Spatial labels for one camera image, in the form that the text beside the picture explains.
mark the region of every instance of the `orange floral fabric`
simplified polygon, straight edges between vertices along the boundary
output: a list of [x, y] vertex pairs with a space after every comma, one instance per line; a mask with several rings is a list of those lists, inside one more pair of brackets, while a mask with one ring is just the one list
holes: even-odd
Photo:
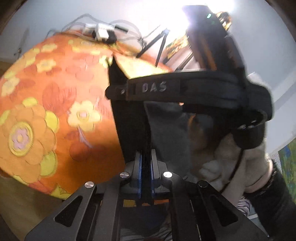
[[147, 55], [128, 55], [122, 44], [58, 34], [16, 61], [0, 79], [0, 174], [65, 199], [87, 181], [121, 172], [125, 164], [104, 96], [108, 65], [115, 57], [129, 78], [169, 71]]

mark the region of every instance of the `silver bolt head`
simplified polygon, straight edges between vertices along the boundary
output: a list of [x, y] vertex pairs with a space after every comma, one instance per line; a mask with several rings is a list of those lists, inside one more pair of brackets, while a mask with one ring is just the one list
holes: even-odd
[[119, 174], [119, 176], [121, 178], [128, 178], [129, 177], [129, 173], [128, 172], [122, 172], [122, 173]]
[[204, 180], [201, 180], [198, 182], [198, 185], [201, 187], [201, 188], [206, 188], [209, 184], [204, 181]]
[[89, 181], [89, 182], [86, 182], [86, 183], [84, 184], [84, 186], [85, 186], [86, 188], [92, 188], [92, 187], [94, 186], [94, 183], [91, 182], [91, 181]]
[[171, 172], [164, 172], [163, 176], [166, 177], [166, 178], [170, 178], [170, 177], [173, 176], [173, 174]]

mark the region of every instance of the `tripod leg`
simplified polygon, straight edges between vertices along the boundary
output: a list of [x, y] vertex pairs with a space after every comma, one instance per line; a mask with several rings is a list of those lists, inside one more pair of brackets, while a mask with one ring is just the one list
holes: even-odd
[[158, 55], [157, 55], [157, 59], [156, 59], [156, 62], [155, 62], [155, 67], [158, 66], [158, 63], [159, 63], [159, 60], [160, 60], [161, 53], [163, 52], [163, 48], [165, 47], [165, 41], [166, 41], [166, 37], [167, 37], [167, 36], [168, 36], [167, 34], [165, 34], [165, 35], [163, 36], [163, 41], [161, 42], [161, 46], [160, 46], [160, 49], [159, 49], [159, 52], [158, 52]]
[[187, 58], [178, 66], [178, 68], [175, 69], [175, 71], [178, 71], [178, 70], [182, 70], [184, 69], [184, 67], [186, 66], [186, 64], [189, 63], [189, 61], [192, 59], [193, 57], [193, 52], [191, 52]]
[[160, 33], [156, 36], [155, 39], [153, 39], [150, 43], [147, 44], [147, 46], [142, 49], [140, 53], [137, 54], [136, 58], [140, 58], [153, 44], [155, 44], [164, 34]]

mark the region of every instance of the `wrist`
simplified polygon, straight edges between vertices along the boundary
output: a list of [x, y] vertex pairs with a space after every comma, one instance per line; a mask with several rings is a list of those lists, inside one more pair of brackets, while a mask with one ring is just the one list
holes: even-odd
[[268, 162], [268, 169], [266, 173], [254, 184], [245, 188], [246, 193], [253, 193], [261, 188], [263, 188], [266, 183], [269, 181], [273, 170], [273, 163], [272, 161]]

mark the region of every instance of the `white connector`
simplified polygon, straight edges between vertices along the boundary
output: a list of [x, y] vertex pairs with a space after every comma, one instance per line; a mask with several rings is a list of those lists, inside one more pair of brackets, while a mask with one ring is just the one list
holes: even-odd
[[82, 30], [83, 35], [91, 35], [92, 32], [96, 29], [96, 23], [86, 23], [85, 27]]
[[109, 38], [109, 34], [107, 30], [113, 30], [114, 26], [110, 24], [98, 23], [96, 26], [96, 39], [97, 41], [107, 40]]

